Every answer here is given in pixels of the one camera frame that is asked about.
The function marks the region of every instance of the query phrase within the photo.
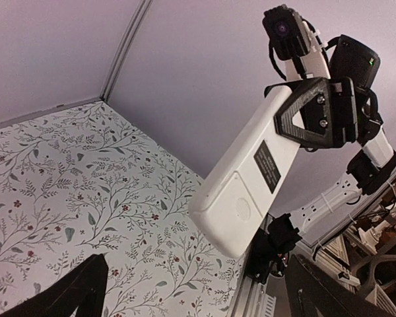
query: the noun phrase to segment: white wall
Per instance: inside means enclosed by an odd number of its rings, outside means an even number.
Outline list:
[[[99,96],[139,0],[0,0],[0,122]]]
[[[110,105],[206,176],[259,106],[264,87],[281,81],[269,64],[261,20],[265,10],[282,2],[319,28],[324,40],[343,33],[379,53],[374,90],[396,148],[396,1],[156,0]],[[271,212],[278,215],[313,199],[357,151],[356,145],[301,151]],[[331,222],[321,226],[328,231]]]

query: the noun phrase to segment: black camera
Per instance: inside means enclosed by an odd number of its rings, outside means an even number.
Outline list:
[[[295,10],[281,5],[265,11],[263,26],[280,60],[309,54],[310,39],[302,17]]]

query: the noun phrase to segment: screw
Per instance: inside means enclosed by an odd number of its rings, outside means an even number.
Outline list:
[[[319,126],[320,127],[327,127],[329,125],[329,122],[327,122],[326,119],[322,119],[319,121]]]
[[[317,103],[318,104],[324,104],[324,102],[325,102],[324,95],[323,94],[319,94],[318,97],[317,97]]]

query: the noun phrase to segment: black label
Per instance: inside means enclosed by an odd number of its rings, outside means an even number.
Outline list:
[[[265,141],[263,141],[259,146],[253,158],[256,161],[265,182],[270,188],[270,192],[273,193],[279,183],[281,175]]]

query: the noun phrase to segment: leaf pattern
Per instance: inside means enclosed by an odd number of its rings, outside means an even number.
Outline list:
[[[91,254],[104,317],[225,316],[242,261],[187,216],[199,177],[103,102],[0,130],[0,313]]]

